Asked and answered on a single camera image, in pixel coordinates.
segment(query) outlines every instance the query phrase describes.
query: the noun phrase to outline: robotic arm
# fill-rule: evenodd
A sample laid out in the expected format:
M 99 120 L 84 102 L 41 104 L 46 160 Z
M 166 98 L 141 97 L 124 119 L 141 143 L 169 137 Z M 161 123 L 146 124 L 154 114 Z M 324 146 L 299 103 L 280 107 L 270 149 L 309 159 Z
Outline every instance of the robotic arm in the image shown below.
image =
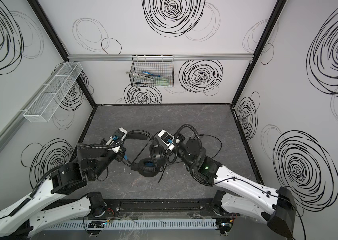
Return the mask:
M 165 161 L 172 164 L 179 157 L 186 164 L 191 176 L 200 184 L 220 186 L 241 196 L 217 191 L 213 200 L 217 214 L 224 212 L 244 214 L 266 223 L 273 231 L 284 237 L 292 237 L 295 202 L 288 189 L 281 187 L 276 190 L 266 187 L 229 170 L 206 155 L 206 149 L 202 147 L 199 136 L 197 138 L 198 133 L 195 129 L 193 132 L 196 133 L 196 139 L 189 139 L 184 143 L 185 137 L 179 133 L 182 128 L 180 127 L 174 136 L 165 130 L 158 134 L 167 148 L 164 150 L 158 140 L 154 139 L 151 146 L 154 166 L 150 167 L 159 168 L 158 164 L 162 162 L 163 165 Z M 87 180 L 96 180 L 114 159 L 122 161 L 126 151 L 123 142 L 126 138 L 147 139 L 131 134 L 127 137 L 127 133 L 120 128 L 107 142 L 103 139 L 100 144 L 78 143 L 78 156 L 74 161 L 51 169 L 52 174 L 47 172 L 30 194 L 0 210 L 0 239 L 27 239 L 65 220 L 102 215 L 107 207 L 99 192 L 90 192 L 74 203 L 47 210 L 45 208 L 76 189 L 86 186 Z M 175 159 L 169 162 L 167 153 L 175 154 Z M 131 169 L 145 175 L 136 165 L 132 164 Z

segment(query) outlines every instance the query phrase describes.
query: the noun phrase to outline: white plastic part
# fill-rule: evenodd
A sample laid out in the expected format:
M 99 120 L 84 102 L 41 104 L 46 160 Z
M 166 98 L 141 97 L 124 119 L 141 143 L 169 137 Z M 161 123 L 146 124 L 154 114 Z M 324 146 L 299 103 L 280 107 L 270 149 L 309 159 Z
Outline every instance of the white plastic part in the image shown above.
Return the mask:
M 135 219 L 114 220 L 102 228 L 89 228 L 91 220 L 85 221 L 86 230 L 151 230 L 151 229 L 216 229 L 216 220 L 209 219 Z M 70 220 L 44 230 L 84 230 L 82 220 Z
M 163 130 L 163 129 L 161 130 L 160 133 L 158 133 L 158 137 L 161 139 L 161 137 L 164 135 L 165 132 L 171 136 L 171 140 L 174 140 L 174 136 L 171 135 L 170 133 L 168 133 L 167 131 Z M 166 147 L 169 147 L 169 150 L 173 150 L 173 148 L 174 148 L 173 144 L 166 143 L 166 142 L 164 142 L 164 144 L 166 145 Z
M 258 219 L 261 223 L 267 223 L 261 215 L 263 212 L 262 208 L 248 199 L 226 193 L 222 197 L 221 202 L 221 207 L 227 212 L 243 214 Z
M 12 217 L 8 216 L 0 220 L 0 237 L 11 235 L 17 228 L 28 220 L 32 215 L 39 212 L 57 199 L 65 197 L 65 194 L 51 194 L 53 189 L 52 180 L 46 180 L 38 189 L 36 195 Z M 20 203 L 29 198 L 26 195 L 16 203 L 0 211 L 0 218 L 9 215 Z
M 126 134 L 128 133 L 128 131 L 126 131 L 126 130 L 123 129 L 122 127 L 120 127 L 119 130 L 120 130 L 121 132 L 124 133 L 124 136 L 121 138 L 121 141 L 124 141 L 124 139 L 125 139 Z M 114 141 L 113 141 L 113 138 L 112 138 L 112 137 L 113 137 L 113 136 L 110 136 L 109 141 L 108 141 L 105 145 L 113 144 Z M 114 147 L 114 148 L 112 148 L 112 150 L 113 150 L 115 153 L 118 153 L 119 149 L 120 149 L 120 147 Z
M 79 62 L 65 62 L 23 116 L 29 122 L 48 122 L 69 90 L 74 87 L 81 71 Z
M 250 200 L 253 204 L 256 204 L 261 209 L 263 209 L 263 211 L 265 211 L 266 213 L 270 215 L 274 212 L 274 209 L 272 208 L 272 206 L 273 204 L 277 205 L 277 201 L 278 201 L 278 194 L 276 193 L 276 189 L 267 187 L 264 185 L 260 185 L 256 182 L 248 180 L 247 178 L 242 177 L 236 174 L 235 172 L 231 171 L 224 165 L 218 168 L 216 175 L 217 175 L 217 178 L 214 179 L 214 183 L 217 183 L 224 179 L 229 179 L 231 177 L 244 180 L 245 182 L 240 181 L 240 180 L 229 179 L 229 180 L 225 180 L 223 182 L 216 184 L 216 186 L 223 187 L 225 189 L 228 189 L 232 192 L 237 193 L 243 198 Z M 270 191 L 271 195 L 274 195 L 276 197 L 273 197 L 273 196 L 267 197 L 268 191 Z
M 57 223 L 73 218 L 84 217 L 89 213 L 90 200 L 87 197 L 83 197 L 70 204 L 40 211 L 29 219 L 29 225 L 33 227 L 33 230 L 29 232 L 28 238 Z

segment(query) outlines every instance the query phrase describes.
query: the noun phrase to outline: black frame post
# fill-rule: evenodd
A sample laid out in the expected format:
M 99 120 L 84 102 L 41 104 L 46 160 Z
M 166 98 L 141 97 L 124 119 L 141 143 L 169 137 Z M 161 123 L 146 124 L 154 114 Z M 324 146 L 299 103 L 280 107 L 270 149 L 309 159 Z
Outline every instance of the black frame post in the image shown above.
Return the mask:
M 41 22 L 42 26 L 44 27 L 45 31 L 47 32 L 49 38 L 53 42 L 54 46 L 56 47 L 58 53 L 61 55 L 62 60 L 69 61 L 68 59 L 68 52 L 66 51 L 64 45 L 62 44 L 61 40 L 58 38 L 55 30 L 53 29 L 51 22 L 49 21 L 47 15 L 45 14 L 44 10 L 42 9 L 38 0 L 28 0 L 29 5 L 32 7 L 33 12 L 36 14 L 37 18 Z M 90 94 L 89 90 L 85 86 L 84 81 L 82 81 L 81 76 L 78 76 L 76 80 L 78 86 L 80 87 L 81 91 L 84 93 L 86 99 L 88 100 L 90 106 L 92 108 L 96 107 L 95 100 L 93 99 L 92 95 Z
M 249 63 L 248 67 L 246 68 L 245 74 L 243 75 L 242 80 L 236 91 L 236 94 L 234 95 L 233 101 L 231 102 L 233 108 L 237 104 L 238 99 L 241 96 L 243 89 L 245 88 L 245 85 L 248 82 L 251 73 L 253 72 L 255 65 L 257 64 L 257 61 L 261 56 L 261 53 L 266 45 L 267 39 L 269 38 L 274 28 L 274 25 L 276 24 L 278 17 L 282 12 L 283 7 L 285 6 L 286 1 L 287 0 L 278 0 L 276 5 L 274 6 L 273 12 L 271 13 L 269 20 L 267 21 L 265 30 L 263 31 L 262 36 L 259 39 L 256 50 L 254 51 L 253 60 L 251 63 Z

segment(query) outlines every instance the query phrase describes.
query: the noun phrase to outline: black headset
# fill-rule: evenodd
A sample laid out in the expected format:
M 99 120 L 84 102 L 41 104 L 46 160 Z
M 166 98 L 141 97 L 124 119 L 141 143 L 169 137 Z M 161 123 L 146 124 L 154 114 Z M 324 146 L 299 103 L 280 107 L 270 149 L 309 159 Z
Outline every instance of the black headset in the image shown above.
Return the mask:
M 138 173 L 144 177 L 154 177 L 166 163 L 165 149 L 160 145 L 157 138 L 149 147 L 150 158 L 144 158 L 138 163 Z

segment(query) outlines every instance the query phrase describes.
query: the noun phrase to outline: white wall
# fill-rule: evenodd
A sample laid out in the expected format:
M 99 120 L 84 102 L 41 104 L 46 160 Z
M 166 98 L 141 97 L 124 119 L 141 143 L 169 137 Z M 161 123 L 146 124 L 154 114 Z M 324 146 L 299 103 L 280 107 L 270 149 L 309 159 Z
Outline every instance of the white wall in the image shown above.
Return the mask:
M 149 5 L 156 2 L 159 2 L 157 8 Z M 276 0 L 93 0 L 88 3 L 40 1 L 71 55 L 253 53 Z M 264 61 L 271 60 L 272 48 L 268 46 L 267 50 L 269 59 Z M 130 70 L 131 62 L 82 64 L 90 69 L 87 74 L 91 75 L 96 103 L 114 104 L 123 98 L 123 91 L 130 84 L 125 72 Z M 183 64 L 174 63 L 174 74 L 180 73 Z M 161 94 L 161 103 L 230 103 L 248 61 L 221 61 L 221 64 L 221 83 L 212 85 L 205 93 L 182 88 L 178 75 L 173 89 L 145 87 L 145 90 Z M 200 88 L 215 81 L 214 77 L 193 78 L 191 84 Z
M 338 239 L 337 8 L 288 1 L 274 57 L 257 64 L 236 105 L 265 184 L 290 186 L 307 239 Z M 303 239 L 298 217 L 294 233 Z
M 15 12 L 13 19 L 8 14 L 13 26 L 17 23 L 20 27 L 17 31 L 21 32 L 25 47 L 23 53 L 14 53 L 22 56 L 21 61 L 16 62 L 18 66 L 9 65 L 0 70 L 1 131 L 50 76 L 56 64 L 61 62 L 61 57 L 26 0 L 5 2 L 5 5 L 0 2 L 0 7 L 5 13 L 13 10 L 27 15 L 25 17 L 22 13 Z M 27 23 L 31 23 L 29 26 L 39 30 L 27 28 L 28 25 L 22 22 L 24 18 Z M 40 39 L 43 39 L 42 51 L 39 48 Z M 1 67 L 5 61 L 4 59 L 0 63 Z M 69 160 L 91 110 L 90 104 L 75 84 L 49 122 L 27 121 L 21 126 L 0 153 L 0 209 L 13 204 L 32 190 L 30 182 L 34 185 L 36 181 L 34 173 L 42 175 L 43 171 Z

